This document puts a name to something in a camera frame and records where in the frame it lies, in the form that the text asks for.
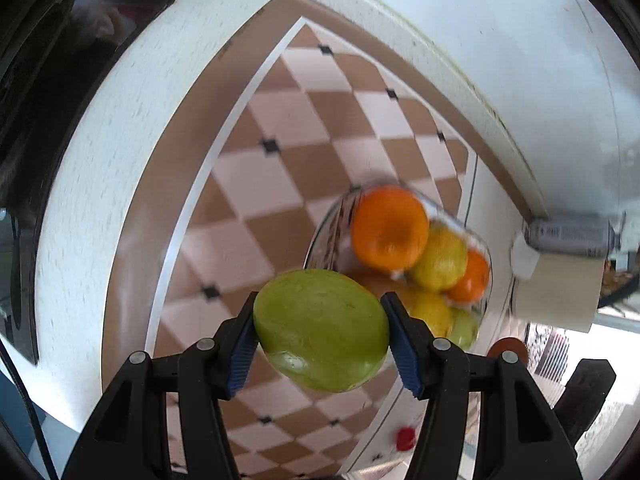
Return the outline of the red cherry tomato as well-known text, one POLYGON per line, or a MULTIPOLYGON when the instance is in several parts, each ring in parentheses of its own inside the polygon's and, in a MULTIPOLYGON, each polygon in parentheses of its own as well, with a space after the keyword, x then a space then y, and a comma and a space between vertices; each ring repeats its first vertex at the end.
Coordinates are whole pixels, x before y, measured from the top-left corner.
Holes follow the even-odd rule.
POLYGON ((396 434, 396 450, 398 452, 411 451, 416 446, 416 428, 411 426, 401 427, 396 434))

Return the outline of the small green apple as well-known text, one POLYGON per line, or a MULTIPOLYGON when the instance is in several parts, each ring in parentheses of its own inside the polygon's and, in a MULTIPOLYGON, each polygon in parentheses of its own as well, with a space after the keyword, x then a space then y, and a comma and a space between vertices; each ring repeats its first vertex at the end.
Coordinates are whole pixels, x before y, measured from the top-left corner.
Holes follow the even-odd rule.
POLYGON ((473 311, 454 308, 448 339, 464 351, 469 351, 477 340, 480 322, 473 311))

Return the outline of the large yellow citrus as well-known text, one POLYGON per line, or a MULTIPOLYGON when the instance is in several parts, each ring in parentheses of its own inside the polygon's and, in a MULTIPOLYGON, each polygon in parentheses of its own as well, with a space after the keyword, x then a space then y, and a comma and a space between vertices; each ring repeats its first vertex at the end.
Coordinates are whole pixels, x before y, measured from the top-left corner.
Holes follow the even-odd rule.
POLYGON ((452 307, 436 292, 429 290, 404 287, 398 296, 412 318, 422 320, 435 337, 447 337, 454 315, 452 307))

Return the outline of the bright orange tangerine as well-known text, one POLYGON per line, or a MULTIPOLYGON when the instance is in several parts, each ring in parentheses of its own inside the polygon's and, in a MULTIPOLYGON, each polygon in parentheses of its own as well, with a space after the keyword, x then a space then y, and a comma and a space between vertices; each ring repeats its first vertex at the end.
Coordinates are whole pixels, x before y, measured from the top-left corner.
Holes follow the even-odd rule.
POLYGON ((490 266, 485 257, 475 249, 468 250, 465 272, 446 296, 458 304, 470 304, 483 297, 490 278, 490 266))

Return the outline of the yellow green citrus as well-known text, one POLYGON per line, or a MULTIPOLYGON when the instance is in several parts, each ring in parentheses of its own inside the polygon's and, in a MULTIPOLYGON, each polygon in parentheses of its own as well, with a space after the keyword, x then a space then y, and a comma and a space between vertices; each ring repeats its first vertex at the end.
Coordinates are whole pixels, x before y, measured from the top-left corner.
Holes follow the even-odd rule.
POLYGON ((424 252, 408 271, 408 278, 432 292, 444 292, 462 279, 468 260, 464 238, 446 224, 433 222, 424 252))

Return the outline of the large green apple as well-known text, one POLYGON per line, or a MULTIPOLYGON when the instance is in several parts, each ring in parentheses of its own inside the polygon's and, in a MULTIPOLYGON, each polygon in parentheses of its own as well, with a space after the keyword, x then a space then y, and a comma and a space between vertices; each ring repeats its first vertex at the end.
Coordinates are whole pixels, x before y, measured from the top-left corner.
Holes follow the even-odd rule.
POLYGON ((358 388, 386 359, 390 328, 383 307, 341 273, 306 269, 273 278, 258 292, 253 318, 269 363, 311 390, 358 388))

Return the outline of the cream cylindrical utensil holder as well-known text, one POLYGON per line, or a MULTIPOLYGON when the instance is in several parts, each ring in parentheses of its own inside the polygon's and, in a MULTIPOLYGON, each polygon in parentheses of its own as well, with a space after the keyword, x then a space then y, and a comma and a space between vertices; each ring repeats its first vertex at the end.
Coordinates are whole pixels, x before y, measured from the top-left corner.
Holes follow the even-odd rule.
POLYGON ((533 277, 516 281, 513 312, 523 321, 588 333, 598 310, 603 258, 543 252, 533 277))

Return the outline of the grey spray can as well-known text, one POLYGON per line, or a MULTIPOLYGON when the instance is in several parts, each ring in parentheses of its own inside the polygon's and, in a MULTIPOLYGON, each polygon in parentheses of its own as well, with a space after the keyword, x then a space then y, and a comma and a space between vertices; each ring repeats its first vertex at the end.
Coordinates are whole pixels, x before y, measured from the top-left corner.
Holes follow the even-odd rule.
POLYGON ((605 217, 582 216, 535 219, 525 239, 537 252, 604 258, 620 248, 620 236, 605 217))

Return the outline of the floral oval ceramic plate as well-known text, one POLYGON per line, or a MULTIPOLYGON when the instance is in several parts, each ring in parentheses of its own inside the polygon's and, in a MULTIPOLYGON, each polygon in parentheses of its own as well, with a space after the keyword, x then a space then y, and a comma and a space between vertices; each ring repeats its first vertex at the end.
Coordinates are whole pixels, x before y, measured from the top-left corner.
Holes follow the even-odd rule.
POLYGON ((464 350, 477 340, 492 285, 484 240, 393 180, 340 196, 320 221, 304 266, 341 272, 375 295, 396 292, 411 315, 464 350))

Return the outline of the checkered printed table mat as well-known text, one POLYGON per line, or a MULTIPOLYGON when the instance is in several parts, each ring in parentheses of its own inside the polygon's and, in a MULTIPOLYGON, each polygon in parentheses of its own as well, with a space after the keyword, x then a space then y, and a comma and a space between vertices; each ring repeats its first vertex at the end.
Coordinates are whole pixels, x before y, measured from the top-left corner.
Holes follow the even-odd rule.
POLYGON ((489 247, 475 350, 518 330, 512 236, 529 210, 488 130, 389 46, 314 0, 271 0, 204 68, 142 172, 107 286, 101 378, 213 333, 299 268, 347 190, 405 182, 489 247))

